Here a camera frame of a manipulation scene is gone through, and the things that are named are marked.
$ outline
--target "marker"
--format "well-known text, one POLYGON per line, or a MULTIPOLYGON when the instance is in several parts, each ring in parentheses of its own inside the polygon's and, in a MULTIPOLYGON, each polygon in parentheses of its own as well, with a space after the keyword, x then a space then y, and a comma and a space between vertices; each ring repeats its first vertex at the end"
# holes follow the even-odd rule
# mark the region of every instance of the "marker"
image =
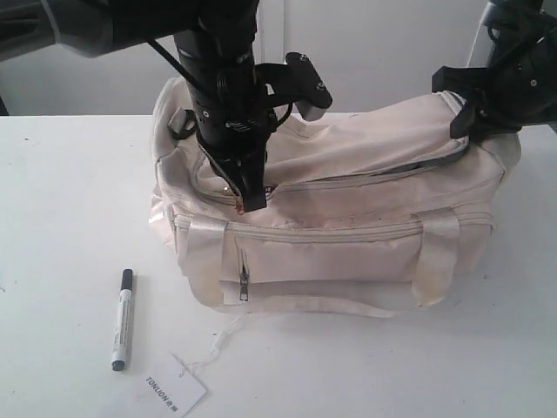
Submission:
POLYGON ((112 370, 121 372, 125 369, 128 356, 128 343, 131 324, 131 290, 133 288, 133 271, 124 270, 122 273, 122 288, 120 290, 120 303, 118 304, 118 317, 116 334, 114 335, 114 348, 112 349, 112 370))

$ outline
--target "table surface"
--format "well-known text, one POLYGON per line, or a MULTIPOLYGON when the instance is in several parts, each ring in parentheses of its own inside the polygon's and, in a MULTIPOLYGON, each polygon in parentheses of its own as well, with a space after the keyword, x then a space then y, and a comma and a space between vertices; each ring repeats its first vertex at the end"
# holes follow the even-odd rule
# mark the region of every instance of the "table surface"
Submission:
MULTIPOLYGON (((231 318, 191 296, 147 226, 151 119, 0 119, 0 415, 98 417, 167 352, 231 318), (131 369, 111 371, 120 274, 138 274, 131 369)), ((188 416, 557 416, 557 135, 524 130, 499 229, 440 305, 392 320, 249 319, 188 416)))

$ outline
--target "bag handle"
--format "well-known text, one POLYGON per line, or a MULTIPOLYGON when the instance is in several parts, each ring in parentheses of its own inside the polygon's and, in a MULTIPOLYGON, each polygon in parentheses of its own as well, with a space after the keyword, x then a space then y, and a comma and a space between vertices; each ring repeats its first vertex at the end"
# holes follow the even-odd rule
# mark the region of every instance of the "bag handle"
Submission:
MULTIPOLYGON (((460 224, 453 211, 434 211, 419 216, 423 226, 422 251, 413 293, 420 307, 442 300, 451 285, 458 255, 460 224)), ((396 313, 354 300, 324 296, 272 296, 263 300, 226 305, 220 287, 226 221, 197 215, 187 237, 177 236, 178 264, 190 281, 196 299, 228 314, 314 312, 390 318, 396 313)))

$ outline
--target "cream canvas bag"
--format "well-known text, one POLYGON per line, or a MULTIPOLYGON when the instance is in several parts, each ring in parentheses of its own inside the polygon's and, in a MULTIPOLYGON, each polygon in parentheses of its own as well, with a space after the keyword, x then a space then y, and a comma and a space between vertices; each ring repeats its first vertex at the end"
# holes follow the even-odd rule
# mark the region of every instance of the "cream canvas bag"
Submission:
POLYGON ((268 207, 241 214, 195 136, 172 138, 191 102, 171 80, 153 115, 151 224, 195 297, 220 311, 386 317, 385 284, 429 307, 477 265, 490 202, 520 159, 516 135, 451 139, 461 107, 445 91, 333 125, 290 117, 267 146, 268 207))

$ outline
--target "white wall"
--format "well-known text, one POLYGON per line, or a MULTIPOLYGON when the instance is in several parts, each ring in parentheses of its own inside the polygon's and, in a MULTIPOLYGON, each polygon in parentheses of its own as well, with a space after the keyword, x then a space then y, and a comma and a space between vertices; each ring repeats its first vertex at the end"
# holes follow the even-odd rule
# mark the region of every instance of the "white wall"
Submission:
MULTIPOLYGON (((428 92, 441 65, 463 65, 486 2, 264 0, 260 42, 269 61, 308 54, 334 110, 370 110, 428 92)), ((94 60, 57 46, 0 63, 0 94, 12 114, 142 114, 174 75, 148 46, 94 60)))

